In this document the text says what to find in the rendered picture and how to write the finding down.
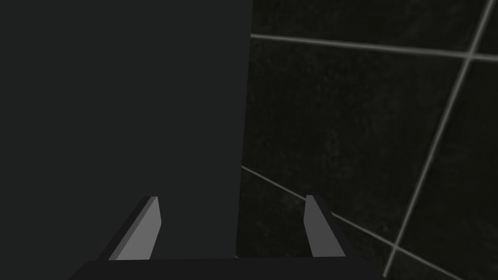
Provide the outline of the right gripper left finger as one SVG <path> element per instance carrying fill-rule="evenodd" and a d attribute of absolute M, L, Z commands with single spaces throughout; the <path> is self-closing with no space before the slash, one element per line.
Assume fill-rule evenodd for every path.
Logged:
<path fill-rule="evenodd" d="M 158 197 L 145 196 L 133 208 L 97 260 L 150 259 L 160 228 Z"/>

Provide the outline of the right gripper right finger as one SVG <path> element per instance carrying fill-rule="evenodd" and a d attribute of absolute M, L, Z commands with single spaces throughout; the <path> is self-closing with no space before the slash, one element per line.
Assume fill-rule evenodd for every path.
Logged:
<path fill-rule="evenodd" d="M 319 196 L 306 196 L 303 223 L 313 257 L 356 256 L 334 215 Z"/>

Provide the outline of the dark grey flat panel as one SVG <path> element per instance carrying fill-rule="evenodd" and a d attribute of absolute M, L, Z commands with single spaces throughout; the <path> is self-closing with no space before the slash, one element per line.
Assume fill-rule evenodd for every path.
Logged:
<path fill-rule="evenodd" d="M 0 280 L 70 280 L 156 197 L 232 259 L 253 0 L 0 0 Z"/>

